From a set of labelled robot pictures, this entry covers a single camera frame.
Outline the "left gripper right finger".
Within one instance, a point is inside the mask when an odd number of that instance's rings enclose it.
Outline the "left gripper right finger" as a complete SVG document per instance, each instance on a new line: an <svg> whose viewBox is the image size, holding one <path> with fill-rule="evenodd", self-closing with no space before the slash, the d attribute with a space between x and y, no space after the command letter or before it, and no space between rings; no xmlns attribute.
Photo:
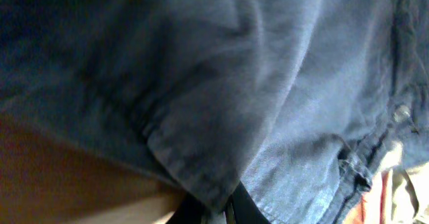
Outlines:
<svg viewBox="0 0 429 224"><path fill-rule="evenodd" d="M253 202L242 182L236 187L227 203L228 224L269 224Z"/></svg>

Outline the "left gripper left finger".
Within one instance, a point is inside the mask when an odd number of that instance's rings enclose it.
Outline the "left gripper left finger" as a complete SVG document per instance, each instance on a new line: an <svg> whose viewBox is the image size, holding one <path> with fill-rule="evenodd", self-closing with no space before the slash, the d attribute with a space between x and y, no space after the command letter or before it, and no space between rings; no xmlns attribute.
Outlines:
<svg viewBox="0 0 429 224"><path fill-rule="evenodd" d="M204 212L204 205L187 194L166 224L201 224Z"/></svg>

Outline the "dark blue denim shorts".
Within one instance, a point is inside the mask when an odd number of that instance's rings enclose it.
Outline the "dark blue denim shorts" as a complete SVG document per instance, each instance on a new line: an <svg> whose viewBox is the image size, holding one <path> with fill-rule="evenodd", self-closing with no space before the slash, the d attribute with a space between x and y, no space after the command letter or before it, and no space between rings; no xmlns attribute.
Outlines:
<svg viewBox="0 0 429 224"><path fill-rule="evenodd" d="M340 223L428 161L428 0L1 0L1 111L227 214Z"/></svg>

